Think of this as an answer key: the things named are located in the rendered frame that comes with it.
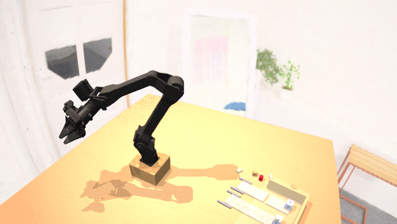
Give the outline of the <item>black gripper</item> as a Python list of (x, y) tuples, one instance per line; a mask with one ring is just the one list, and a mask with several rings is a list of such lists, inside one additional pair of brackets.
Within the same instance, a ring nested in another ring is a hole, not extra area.
[(94, 114), (86, 105), (81, 105), (81, 110), (78, 113), (72, 108), (69, 108), (65, 113), (69, 117), (65, 116), (65, 125), (59, 138), (62, 139), (67, 136), (63, 142), (67, 144), (86, 135), (86, 124), (93, 120)]

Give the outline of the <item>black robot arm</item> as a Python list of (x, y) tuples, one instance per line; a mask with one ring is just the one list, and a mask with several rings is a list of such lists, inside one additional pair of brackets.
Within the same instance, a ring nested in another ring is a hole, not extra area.
[(145, 125), (139, 125), (138, 129), (135, 130), (133, 142), (135, 149), (142, 156), (140, 162), (151, 167), (160, 159), (154, 147), (155, 138), (152, 137), (152, 134), (170, 106), (183, 96), (184, 81), (182, 77), (151, 70), (120, 84), (111, 84), (104, 87), (96, 86), (94, 89), (88, 80), (84, 79), (73, 88), (73, 92), (82, 102), (89, 99), (84, 105), (89, 107), (95, 115), (100, 109), (107, 110), (107, 107), (119, 98), (148, 86), (156, 88), (163, 95)]

